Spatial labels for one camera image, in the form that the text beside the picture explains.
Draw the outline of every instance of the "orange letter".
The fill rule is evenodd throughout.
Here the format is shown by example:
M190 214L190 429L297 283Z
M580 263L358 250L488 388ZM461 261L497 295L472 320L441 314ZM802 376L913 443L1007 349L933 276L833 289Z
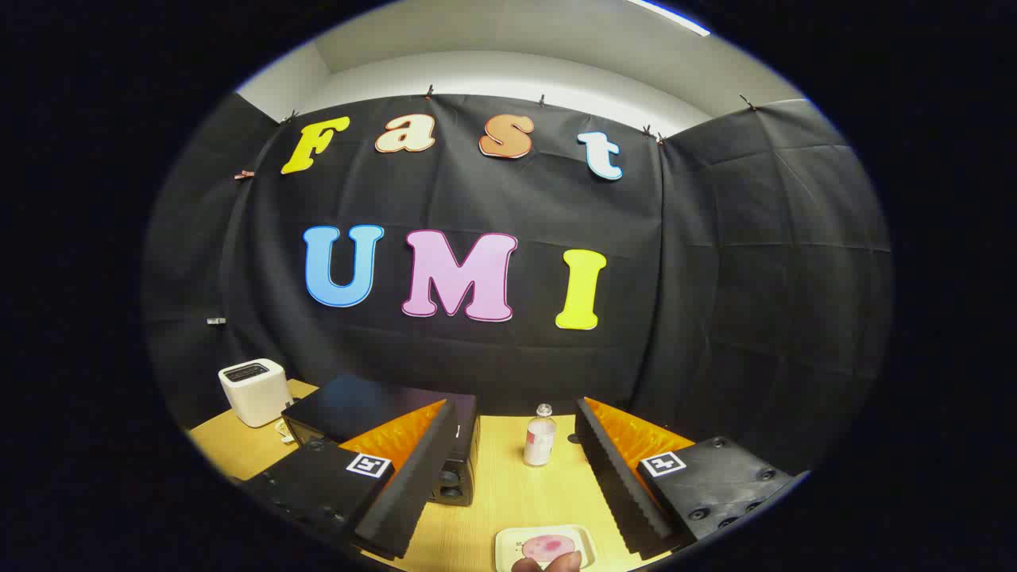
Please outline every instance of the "orange letter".
M480 153L488 157L519 159L533 149L526 133L533 132L533 119L524 115L495 115L484 125L480 137Z
M374 149L380 153L397 151L418 152L434 145L431 131L434 118L430 115L414 114L397 117L385 124L385 132L374 141Z

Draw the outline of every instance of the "hand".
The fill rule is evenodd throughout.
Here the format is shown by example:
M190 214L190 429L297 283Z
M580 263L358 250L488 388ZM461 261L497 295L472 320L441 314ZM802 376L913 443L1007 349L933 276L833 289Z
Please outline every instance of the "hand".
M579 572L579 565L582 562L583 555L579 551L563 554L552 560L544 572ZM524 558L512 565L512 572L540 572L540 565L532 558Z

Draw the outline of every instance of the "yellow letter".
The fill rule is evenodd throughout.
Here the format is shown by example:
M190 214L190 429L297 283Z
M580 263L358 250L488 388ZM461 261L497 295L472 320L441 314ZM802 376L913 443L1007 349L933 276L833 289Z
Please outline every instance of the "yellow letter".
M384 128L387 131L374 141L374 149L380 153L396 153L404 149L416 153L434 145L434 138L431 137L434 118L430 115L416 113L397 117L386 123Z
M293 157L290 158L290 162L283 165L283 174L310 168L314 163L314 160L311 159L311 152L313 151L314 155L317 155L324 151L324 148L328 147L328 144L332 142L333 130L339 132L349 126L350 118L340 117L339 119L330 119L320 123L311 123L301 129L300 142L297 144L297 149L293 150Z
M569 290L565 307L554 319L562 330L593 330L597 314L593 313L593 299L597 295L597 275L607 266L607 259L593 250L565 250L562 256L569 265Z

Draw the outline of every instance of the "white plate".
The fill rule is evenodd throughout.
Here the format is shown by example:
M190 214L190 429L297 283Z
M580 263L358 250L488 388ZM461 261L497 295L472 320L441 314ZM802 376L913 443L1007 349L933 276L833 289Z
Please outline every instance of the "white plate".
M583 555L580 568L586 568L597 561L597 550L593 546L593 537L585 526L564 524L561 526L538 526L535 528L505 528L494 535L494 569L497 572L512 572L512 565L523 556L523 545L534 536L543 534L561 534L576 542L576 550ZM550 562L537 562L540 568L546 568Z

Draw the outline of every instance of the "pink food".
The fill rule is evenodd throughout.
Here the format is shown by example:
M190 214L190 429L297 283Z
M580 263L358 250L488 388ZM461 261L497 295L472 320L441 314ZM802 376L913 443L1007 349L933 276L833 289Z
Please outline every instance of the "pink food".
M576 542L561 534L544 534L534 536L523 545L523 556L537 562L550 562L555 558L576 552Z

